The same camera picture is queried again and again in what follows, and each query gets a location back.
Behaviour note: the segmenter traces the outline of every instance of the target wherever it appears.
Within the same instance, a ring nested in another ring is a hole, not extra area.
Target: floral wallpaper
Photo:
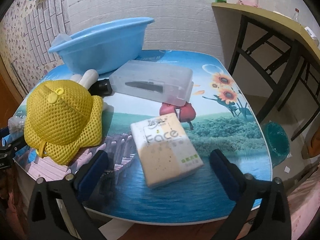
[[[24,21],[43,2],[46,0],[15,0],[0,22],[0,55],[14,85],[23,97],[48,71],[63,64],[58,57],[50,62],[40,61],[39,64],[28,45],[30,41],[26,36],[28,30],[24,28]]]

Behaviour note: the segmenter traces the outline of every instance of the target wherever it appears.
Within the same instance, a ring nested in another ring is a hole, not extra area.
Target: sunflower
[[[226,104],[228,105],[230,102],[236,103],[236,100],[238,99],[237,93],[234,92],[230,88],[221,88],[219,90],[219,95],[218,97],[222,100],[225,101]]]
[[[212,80],[217,84],[223,84],[228,86],[231,86],[234,83],[231,77],[225,74],[220,74],[220,73],[216,73],[212,75]]]
[[[212,81],[212,82],[210,83],[210,87],[213,88],[213,89],[218,89],[219,86],[220,86],[220,87],[223,87],[223,85],[221,85],[221,84],[219,84],[219,83],[217,83],[217,82],[214,82],[214,81]]]

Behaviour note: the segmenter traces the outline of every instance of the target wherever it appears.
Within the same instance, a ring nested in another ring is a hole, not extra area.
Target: hat
[[[81,147],[101,142],[102,106],[101,97],[74,81],[43,82],[27,99],[25,141],[41,158],[67,165]]]

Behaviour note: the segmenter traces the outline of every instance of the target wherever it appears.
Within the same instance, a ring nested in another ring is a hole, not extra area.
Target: pink bedsheet
[[[320,206],[320,169],[288,196],[288,202],[292,240],[297,240],[310,224]]]

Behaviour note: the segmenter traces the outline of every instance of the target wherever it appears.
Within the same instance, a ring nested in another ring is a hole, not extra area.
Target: yellow strap
[[[46,147],[46,145],[47,145],[47,142],[46,141],[41,141],[41,143],[40,143],[40,147],[39,147],[39,157],[40,158],[43,158],[44,157],[44,148]]]

